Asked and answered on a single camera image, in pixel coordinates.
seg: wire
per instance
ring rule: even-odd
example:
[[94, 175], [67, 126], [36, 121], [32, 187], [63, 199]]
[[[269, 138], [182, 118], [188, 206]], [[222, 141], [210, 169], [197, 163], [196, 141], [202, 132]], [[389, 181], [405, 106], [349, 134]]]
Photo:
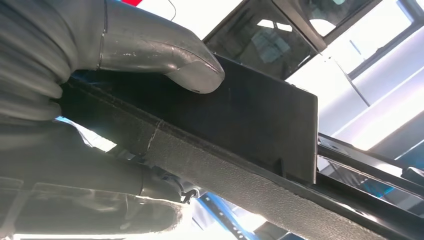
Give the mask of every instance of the wire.
[[171, 0], [168, 0], [168, 2], [172, 5], [172, 7], [173, 7], [173, 12], [174, 12], [174, 14], [173, 14], [173, 17], [171, 18], [171, 22], [172, 22], [172, 20], [174, 20], [174, 18], [175, 18], [175, 16], [177, 15], [177, 9], [175, 8], [175, 6], [174, 6], [174, 4], [172, 3], [172, 1]]

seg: red object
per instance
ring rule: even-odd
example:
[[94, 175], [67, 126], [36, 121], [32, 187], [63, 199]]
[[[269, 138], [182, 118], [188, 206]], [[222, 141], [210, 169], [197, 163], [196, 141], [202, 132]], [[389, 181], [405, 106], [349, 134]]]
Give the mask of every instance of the red object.
[[133, 5], [134, 7], [137, 7], [139, 3], [141, 3], [143, 0], [122, 0], [123, 3]]

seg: black window frame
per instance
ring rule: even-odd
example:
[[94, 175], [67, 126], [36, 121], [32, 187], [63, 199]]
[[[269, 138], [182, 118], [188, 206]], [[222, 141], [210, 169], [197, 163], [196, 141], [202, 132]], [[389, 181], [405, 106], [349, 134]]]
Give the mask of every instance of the black window frame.
[[[222, 20], [215, 28], [212, 30], [204, 39], [203, 42], [207, 43], [217, 32], [221, 29], [227, 22], [247, 4], [249, 1], [255, 0], [243, 0], [224, 20]], [[316, 53], [321, 53], [325, 50], [329, 44], [331, 44], [335, 39], [340, 37], [345, 33], [350, 27], [352, 27], [357, 21], [364, 17], [368, 12], [370, 12], [374, 7], [380, 4], [383, 0], [369, 0], [368, 3], [364, 4], [353, 14], [348, 16], [346, 19], [342, 20], [335, 29], [333, 29], [326, 36], [321, 36], [312, 26], [309, 19], [304, 16], [301, 11], [300, 6], [298, 5], [298, 0], [269, 0], [271, 1], [277, 9], [288, 19], [291, 26], [296, 30], [303, 39], [315, 50]], [[415, 31], [424, 27], [424, 10], [418, 5], [416, 0], [399, 0], [404, 7], [402, 9], [405, 13], [408, 13], [408, 16], [412, 18], [412, 24], [401, 32], [398, 36], [392, 39], [385, 46], [379, 48], [372, 56], [362, 62], [351, 72], [345, 72], [346, 76], [349, 77], [349, 81], [352, 82], [365, 70], [375, 64], [388, 52], [393, 50], [398, 44], [403, 42]], [[298, 66], [297, 70], [307, 61], [302, 62]]]

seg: window glass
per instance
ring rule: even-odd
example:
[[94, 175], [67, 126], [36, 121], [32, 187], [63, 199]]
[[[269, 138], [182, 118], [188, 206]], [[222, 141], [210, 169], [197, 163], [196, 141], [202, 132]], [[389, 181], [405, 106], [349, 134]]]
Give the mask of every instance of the window glass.
[[324, 52], [349, 74], [411, 24], [398, 0], [383, 0]]
[[298, 0], [312, 26], [325, 36], [370, 0]]
[[283, 80], [315, 54], [268, 0], [249, 1], [206, 45], [218, 55]]

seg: bright window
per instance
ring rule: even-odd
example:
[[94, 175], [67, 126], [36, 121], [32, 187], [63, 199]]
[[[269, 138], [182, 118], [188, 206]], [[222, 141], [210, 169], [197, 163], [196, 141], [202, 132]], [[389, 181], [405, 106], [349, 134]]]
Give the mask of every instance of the bright window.
[[412, 21], [398, 0], [383, 0], [325, 50], [350, 73], [406, 30]]

